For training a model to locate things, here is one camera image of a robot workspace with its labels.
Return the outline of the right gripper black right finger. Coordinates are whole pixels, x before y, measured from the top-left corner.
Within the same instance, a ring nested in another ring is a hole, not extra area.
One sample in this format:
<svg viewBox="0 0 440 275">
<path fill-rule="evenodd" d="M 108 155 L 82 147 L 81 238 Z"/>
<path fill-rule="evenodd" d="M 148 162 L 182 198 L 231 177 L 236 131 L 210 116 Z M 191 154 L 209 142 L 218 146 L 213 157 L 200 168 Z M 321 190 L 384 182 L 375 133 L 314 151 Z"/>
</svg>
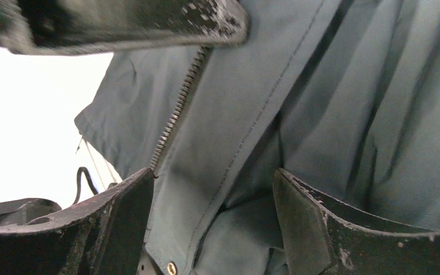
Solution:
<svg viewBox="0 0 440 275">
<path fill-rule="evenodd" d="M 282 168 L 273 195 L 290 274 L 440 274 L 440 231 L 366 213 Z"/>
</svg>

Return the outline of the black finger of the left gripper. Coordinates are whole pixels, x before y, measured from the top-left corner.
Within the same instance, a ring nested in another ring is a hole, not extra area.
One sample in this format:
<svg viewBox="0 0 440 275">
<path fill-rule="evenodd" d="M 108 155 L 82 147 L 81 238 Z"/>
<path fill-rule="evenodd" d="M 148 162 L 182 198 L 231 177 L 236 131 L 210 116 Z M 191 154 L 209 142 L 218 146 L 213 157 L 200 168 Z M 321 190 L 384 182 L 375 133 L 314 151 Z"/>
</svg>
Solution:
<svg viewBox="0 0 440 275">
<path fill-rule="evenodd" d="M 15 54 L 232 46 L 248 32 L 249 16 L 237 1 L 0 1 L 0 47 Z"/>
</svg>

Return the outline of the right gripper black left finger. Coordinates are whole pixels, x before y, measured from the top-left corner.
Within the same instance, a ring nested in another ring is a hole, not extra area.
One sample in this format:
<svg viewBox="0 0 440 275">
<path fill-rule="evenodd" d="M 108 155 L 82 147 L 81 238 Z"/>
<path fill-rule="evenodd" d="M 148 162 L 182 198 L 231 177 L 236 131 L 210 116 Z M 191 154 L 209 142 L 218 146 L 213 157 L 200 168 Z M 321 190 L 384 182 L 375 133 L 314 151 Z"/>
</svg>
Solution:
<svg viewBox="0 0 440 275">
<path fill-rule="evenodd" d="M 136 274 L 153 188 L 144 168 L 65 209 L 0 226 L 0 274 Z"/>
</svg>

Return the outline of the grey black gradient hooded jacket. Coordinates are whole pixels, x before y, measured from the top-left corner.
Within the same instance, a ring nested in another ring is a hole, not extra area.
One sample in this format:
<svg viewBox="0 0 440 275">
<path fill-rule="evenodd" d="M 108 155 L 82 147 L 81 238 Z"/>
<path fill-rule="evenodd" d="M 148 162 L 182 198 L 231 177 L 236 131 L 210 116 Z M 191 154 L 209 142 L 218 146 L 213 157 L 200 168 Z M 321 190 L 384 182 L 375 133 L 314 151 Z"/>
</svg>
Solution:
<svg viewBox="0 0 440 275">
<path fill-rule="evenodd" d="M 115 53 L 83 138 L 122 178 L 158 141 L 146 255 L 161 274 L 288 274 L 282 168 L 358 209 L 440 229 L 440 1 L 243 1 L 241 48 L 216 49 L 190 105 L 192 47 Z"/>
</svg>

